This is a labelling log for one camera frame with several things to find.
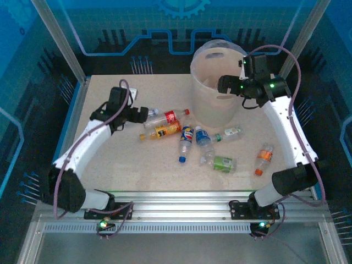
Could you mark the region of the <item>orange juice bottle black label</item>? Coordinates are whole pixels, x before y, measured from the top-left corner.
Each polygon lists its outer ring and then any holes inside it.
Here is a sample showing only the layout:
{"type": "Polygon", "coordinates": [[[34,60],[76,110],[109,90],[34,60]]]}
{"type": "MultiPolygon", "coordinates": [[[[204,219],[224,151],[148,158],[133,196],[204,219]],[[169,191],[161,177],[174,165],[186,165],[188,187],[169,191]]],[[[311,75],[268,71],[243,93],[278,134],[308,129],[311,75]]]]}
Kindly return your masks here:
{"type": "Polygon", "coordinates": [[[160,125],[153,128],[148,128],[144,133],[140,134],[140,140],[156,140],[165,136],[170,136],[181,132],[182,126],[180,121],[176,120],[168,125],[160,125]]]}

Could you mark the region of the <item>red label cola bottle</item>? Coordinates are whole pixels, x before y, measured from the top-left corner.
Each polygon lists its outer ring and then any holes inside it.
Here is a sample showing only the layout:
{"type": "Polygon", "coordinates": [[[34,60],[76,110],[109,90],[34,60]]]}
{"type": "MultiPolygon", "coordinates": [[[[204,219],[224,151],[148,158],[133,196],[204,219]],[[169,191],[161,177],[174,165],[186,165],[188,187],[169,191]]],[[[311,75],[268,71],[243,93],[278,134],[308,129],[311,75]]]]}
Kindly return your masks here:
{"type": "Polygon", "coordinates": [[[144,122],[143,125],[146,129],[158,127],[161,125],[168,125],[177,120],[181,120],[182,117],[188,116],[189,114],[189,109],[170,110],[147,118],[147,121],[144,122]]]}

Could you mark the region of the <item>beige plastic bin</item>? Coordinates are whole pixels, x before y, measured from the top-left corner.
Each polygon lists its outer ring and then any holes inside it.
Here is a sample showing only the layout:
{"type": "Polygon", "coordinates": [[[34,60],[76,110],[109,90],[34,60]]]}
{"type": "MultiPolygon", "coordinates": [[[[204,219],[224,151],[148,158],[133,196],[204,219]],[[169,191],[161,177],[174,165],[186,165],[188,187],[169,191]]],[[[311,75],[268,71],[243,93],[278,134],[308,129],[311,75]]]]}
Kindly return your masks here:
{"type": "Polygon", "coordinates": [[[238,45],[215,39],[203,44],[194,53],[190,64],[192,77],[192,112],[206,127],[219,128],[229,124],[241,105],[240,97],[218,92],[218,81],[224,75],[239,78],[239,61],[246,52],[238,45]]]}

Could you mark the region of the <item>green cap bottle white label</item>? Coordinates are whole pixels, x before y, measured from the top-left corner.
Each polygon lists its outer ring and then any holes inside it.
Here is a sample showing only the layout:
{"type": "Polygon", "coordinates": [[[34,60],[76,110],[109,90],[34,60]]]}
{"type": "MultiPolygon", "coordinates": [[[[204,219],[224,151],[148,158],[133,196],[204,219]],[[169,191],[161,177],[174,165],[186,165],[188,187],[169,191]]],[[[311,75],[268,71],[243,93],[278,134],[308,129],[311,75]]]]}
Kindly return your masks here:
{"type": "Polygon", "coordinates": [[[210,139],[213,143],[234,141],[240,139],[243,133],[244,132],[241,126],[233,126],[224,128],[210,135],[210,139]]]}

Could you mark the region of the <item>blue pepsi bottle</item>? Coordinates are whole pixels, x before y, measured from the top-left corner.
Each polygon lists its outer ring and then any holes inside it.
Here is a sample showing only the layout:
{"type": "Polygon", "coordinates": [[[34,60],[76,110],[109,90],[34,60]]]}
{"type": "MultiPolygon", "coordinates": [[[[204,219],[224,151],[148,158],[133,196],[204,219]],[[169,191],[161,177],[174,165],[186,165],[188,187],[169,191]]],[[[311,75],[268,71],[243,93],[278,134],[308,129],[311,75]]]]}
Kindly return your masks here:
{"type": "Polygon", "coordinates": [[[185,163],[191,150],[194,136],[194,128],[186,125],[182,128],[179,146],[179,162],[185,163]]]}

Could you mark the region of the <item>orange label bottle orange cap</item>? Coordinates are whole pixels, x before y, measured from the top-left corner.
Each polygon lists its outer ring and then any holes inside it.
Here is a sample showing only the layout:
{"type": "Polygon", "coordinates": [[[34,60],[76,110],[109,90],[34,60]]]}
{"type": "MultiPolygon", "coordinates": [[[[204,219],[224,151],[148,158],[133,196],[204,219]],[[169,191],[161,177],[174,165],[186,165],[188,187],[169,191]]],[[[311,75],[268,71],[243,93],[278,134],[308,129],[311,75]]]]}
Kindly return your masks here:
{"type": "Polygon", "coordinates": [[[255,175],[261,176],[268,169],[271,164],[271,159],[273,156],[274,145],[264,143],[262,148],[258,152],[255,161],[255,175]]]}

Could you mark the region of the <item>blue label water bottle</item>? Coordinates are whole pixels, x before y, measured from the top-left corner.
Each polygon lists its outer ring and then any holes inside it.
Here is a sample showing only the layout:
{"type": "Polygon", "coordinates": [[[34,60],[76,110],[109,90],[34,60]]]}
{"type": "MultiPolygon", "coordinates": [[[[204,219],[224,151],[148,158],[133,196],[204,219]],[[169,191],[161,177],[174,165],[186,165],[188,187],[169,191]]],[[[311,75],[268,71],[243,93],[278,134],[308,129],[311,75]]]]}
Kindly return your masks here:
{"type": "Polygon", "coordinates": [[[204,130],[201,126],[196,126],[195,131],[196,144],[201,152],[200,164],[208,163],[210,160],[213,160],[215,156],[213,143],[207,131],[204,130]]]}

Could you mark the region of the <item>green label clear bottle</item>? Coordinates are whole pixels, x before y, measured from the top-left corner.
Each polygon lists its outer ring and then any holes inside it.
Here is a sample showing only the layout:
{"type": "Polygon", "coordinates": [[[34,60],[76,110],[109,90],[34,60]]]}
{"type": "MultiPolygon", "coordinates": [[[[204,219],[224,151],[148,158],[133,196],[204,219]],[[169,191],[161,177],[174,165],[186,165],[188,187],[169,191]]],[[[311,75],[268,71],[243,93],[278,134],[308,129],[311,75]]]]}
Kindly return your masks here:
{"type": "Polygon", "coordinates": [[[234,158],[214,156],[204,161],[214,171],[222,173],[234,173],[237,169],[237,161],[234,158]]]}

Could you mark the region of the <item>black connector with green light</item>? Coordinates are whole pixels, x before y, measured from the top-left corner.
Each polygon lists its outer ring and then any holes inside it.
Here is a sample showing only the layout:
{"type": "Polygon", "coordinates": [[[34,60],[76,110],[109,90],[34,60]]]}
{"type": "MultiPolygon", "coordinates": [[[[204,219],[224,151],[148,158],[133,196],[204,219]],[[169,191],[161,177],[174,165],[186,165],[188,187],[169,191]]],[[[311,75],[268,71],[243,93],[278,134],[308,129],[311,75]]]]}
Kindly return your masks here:
{"type": "Polygon", "coordinates": [[[274,223],[275,223],[275,220],[251,223],[250,236],[253,238],[265,237],[268,234],[271,225],[274,223]]]}
{"type": "Polygon", "coordinates": [[[103,220],[101,220],[96,227],[96,232],[104,232],[106,230],[109,230],[111,228],[114,228],[116,225],[111,222],[111,219],[109,217],[105,217],[103,220]]]}

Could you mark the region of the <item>aluminium right frame post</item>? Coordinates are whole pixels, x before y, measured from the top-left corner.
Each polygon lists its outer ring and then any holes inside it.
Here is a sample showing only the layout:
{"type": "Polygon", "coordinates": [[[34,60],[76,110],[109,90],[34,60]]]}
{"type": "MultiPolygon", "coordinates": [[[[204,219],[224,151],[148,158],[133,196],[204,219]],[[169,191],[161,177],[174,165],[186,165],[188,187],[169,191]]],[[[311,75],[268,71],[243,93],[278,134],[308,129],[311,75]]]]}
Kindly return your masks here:
{"type": "Polygon", "coordinates": [[[282,39],[282,46],[291,37],[294,43],[286,46],[298,59],[312,37],[331,0],[299,0],[298,6],[282,39]]]}

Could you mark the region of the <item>aluminium frame post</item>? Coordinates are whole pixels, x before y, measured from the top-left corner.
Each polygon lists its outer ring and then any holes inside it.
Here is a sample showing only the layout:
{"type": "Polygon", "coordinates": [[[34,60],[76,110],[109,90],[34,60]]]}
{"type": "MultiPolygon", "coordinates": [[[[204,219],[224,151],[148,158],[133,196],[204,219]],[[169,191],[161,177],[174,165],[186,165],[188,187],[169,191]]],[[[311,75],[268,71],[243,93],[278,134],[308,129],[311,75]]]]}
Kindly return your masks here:
{"type": "Polygon", "coordinates": [[[77,57],[75,56],[66,36],[64,35],[64,32],[59,26],[58,21],[56,20],[46,0],[30,0],[30,1],[34,5],[35,9],[37,10],[41,20],[43,21],[50,35],[52,36],[54,42],[56,43],[61,54],[63,55],[64,59],[69,65],[70,69],[72,70],[77,81],[81,85],[84,85],[86,83],[86,75],[82,67],[80,66],[79,61],[77,60],[77,57]]]}
{"type": "Polygon", "coordinates": [[[298,6],[282,39],[282,46],[291,37],[294,43],[286,46],[298,59],[312,37],[331,0],[299,0],[298,6]]]}

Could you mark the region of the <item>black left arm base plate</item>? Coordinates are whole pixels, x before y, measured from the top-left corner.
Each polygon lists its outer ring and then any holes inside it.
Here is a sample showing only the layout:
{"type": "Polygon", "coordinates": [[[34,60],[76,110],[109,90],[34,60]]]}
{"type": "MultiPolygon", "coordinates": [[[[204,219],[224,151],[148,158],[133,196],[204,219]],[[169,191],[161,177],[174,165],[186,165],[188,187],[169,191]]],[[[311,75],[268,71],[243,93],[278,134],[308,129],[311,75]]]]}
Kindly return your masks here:
{"type": "Polygon", "coordinates": [[[111,220],[123,220],[127,216],[127,220],[132,218],[133,208],[129,208],[129,202],[116,202],[112,209],[101,211],[97,209],[86,210],[84,212],[84,219],[86,220],[102,220],[109,217],[111,220]]]}

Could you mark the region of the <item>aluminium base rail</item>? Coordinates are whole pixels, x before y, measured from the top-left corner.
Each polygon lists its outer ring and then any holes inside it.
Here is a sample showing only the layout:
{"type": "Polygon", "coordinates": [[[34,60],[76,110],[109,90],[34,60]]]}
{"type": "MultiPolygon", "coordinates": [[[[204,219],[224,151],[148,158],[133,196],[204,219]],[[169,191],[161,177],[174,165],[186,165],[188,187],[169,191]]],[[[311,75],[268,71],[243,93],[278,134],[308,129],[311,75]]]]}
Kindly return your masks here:
{"type": "MultiPolygon", "coordinates": [[[[134,222],[229,222],[229,201],[246,202],[249,191],[119,191],[117,202],[133,202],[134,222]]],[[[309,206],[289,197],[283,200],[288,223],[331,222],[327,205],[309,206]]]]}

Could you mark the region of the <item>aluminium left frame post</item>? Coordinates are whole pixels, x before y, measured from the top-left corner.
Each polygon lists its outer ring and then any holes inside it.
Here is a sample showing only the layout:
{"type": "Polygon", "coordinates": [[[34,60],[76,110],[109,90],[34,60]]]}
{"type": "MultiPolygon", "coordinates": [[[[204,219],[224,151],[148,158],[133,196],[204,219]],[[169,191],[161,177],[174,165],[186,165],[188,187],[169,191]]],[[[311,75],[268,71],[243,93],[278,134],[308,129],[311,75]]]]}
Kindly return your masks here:
{"type": "Polygon", "coordinates": [[[52,36],[54,42],[56,43],[61,54],[63,55],[64,59],[69,65],[70,69],[72,70],[77,81],[81,85],[84,85],[86,83],[86,75],[82,67],[80,66],[79,61],[77,60],[77,57],[75,56],[66,36],[64,35],[64,32],[59,26],[58,21],[56,20],[46,0],[30,0],[30,1],[34,5],[35,9],[37,10],[41,20],[43,21],[50,35],[52,36]]]}

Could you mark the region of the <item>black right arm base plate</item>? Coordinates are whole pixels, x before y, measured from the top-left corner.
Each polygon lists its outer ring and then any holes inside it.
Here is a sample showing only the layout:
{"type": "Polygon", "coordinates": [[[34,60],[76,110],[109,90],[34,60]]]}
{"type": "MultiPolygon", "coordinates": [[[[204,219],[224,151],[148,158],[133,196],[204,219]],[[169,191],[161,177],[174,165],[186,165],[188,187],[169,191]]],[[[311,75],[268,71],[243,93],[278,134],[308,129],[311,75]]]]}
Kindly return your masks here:
{"type": "Polygon", "coordinates": [[[271,204],[260,207],[255,200],[239,202],[229,201],[229,210],[232,220],[277,220],[280,219],[278,206],[271,204]]]}

